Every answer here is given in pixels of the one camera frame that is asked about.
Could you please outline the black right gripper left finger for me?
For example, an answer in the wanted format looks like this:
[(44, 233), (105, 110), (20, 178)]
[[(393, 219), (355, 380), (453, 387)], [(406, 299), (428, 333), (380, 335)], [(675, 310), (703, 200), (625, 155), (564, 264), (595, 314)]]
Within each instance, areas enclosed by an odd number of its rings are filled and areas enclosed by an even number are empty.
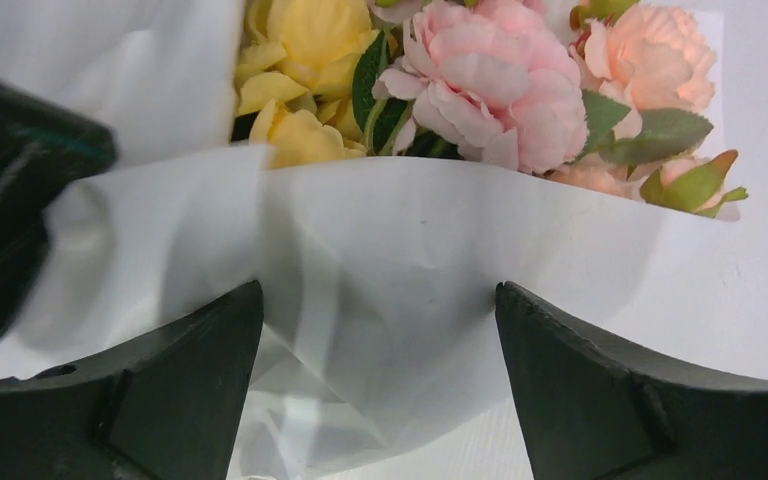
[(0, 479), (222, 479), (264, 320), (259, 283), (103, 352), (0, 380)]

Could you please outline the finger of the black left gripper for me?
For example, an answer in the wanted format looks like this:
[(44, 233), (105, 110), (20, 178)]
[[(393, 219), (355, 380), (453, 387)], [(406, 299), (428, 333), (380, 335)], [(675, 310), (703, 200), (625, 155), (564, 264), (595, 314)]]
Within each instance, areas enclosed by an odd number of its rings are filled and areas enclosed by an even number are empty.
[(0, 338), (48, 255), (46, 207), (117, 158), (107, 126), (0, 82)]

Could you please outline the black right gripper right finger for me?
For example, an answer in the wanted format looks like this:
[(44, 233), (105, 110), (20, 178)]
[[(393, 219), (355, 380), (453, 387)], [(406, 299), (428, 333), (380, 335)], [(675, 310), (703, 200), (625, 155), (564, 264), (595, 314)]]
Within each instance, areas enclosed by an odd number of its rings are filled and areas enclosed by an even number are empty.
[(512, 282), (495, 318), (537, 479), (768, 479), (768, 380), (679, 360)]

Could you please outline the white paper bouquet wrap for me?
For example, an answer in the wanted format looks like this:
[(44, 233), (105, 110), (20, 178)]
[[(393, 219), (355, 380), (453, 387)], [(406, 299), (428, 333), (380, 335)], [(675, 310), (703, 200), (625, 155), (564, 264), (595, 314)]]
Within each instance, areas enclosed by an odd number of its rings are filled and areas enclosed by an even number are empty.
[(705, 15), (749, 199), (719, 219), (455, 160), (267, 171), (228, 142), (239, 1), (0, 1), (0, 82), (107, 126), (118, 158), (45, 209), (0, 338), (26, 380), (257, 282), (264, 320), (227, 475), (314, 479), (513, 400), (512, 282), (664, 355), (768, 380), (768, 3)]

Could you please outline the pink and yellow flower bunch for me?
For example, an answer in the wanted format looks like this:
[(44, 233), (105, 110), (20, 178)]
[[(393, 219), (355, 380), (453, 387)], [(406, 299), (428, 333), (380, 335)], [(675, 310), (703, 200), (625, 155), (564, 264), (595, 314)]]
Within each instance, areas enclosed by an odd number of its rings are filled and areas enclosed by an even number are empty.
[(250, 1), (234, 73), (272, 168), (408, 155), (480, 162), (707, 218), (746, 200), (699, 154), (718, 56), (695, 16), (578, 1)]

